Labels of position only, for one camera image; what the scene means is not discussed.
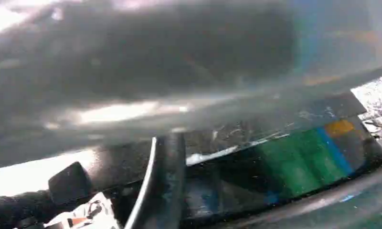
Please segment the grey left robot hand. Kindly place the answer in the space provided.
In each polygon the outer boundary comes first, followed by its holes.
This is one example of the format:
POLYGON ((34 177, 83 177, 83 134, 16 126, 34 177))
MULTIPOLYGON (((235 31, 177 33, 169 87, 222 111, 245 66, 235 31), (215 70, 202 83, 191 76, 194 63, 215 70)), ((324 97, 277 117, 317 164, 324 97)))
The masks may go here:
POLYGON ((0 0, 0 167, 382 76, 382 0, 0 0))

